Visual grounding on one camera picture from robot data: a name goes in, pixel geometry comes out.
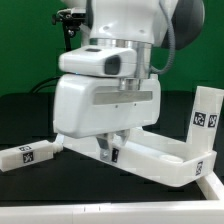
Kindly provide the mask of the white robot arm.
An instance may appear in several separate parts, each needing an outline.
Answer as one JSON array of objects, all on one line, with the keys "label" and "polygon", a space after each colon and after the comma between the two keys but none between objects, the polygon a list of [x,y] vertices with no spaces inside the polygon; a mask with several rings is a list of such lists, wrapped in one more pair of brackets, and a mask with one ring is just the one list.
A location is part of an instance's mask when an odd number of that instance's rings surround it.
[{"label": "white robot arm", "polygon": [[73,139],[93,137],[105,162],[136,127],[157,122],[158,77],[175,52],[200,34],[203,0],[87,0],[87,42],[59,57],[64,75],[56,88],[55,131]]}]

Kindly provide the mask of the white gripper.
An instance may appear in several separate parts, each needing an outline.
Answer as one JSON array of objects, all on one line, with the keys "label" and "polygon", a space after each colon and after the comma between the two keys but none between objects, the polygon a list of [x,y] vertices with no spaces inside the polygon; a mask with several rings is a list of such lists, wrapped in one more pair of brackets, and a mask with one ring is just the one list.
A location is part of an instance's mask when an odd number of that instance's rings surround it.
[{"label": "white gripper", "polygon": [[[119,90],[119,79],[66,74],[57,84],[53,125],[57,133],[83,138],[116,132],[122,147],[130,128],[155,124],[160,114],[161,87],[156,76],[140,82],[139,90]],[[110,162],[108,136],[96,137],[100,159]]]}]

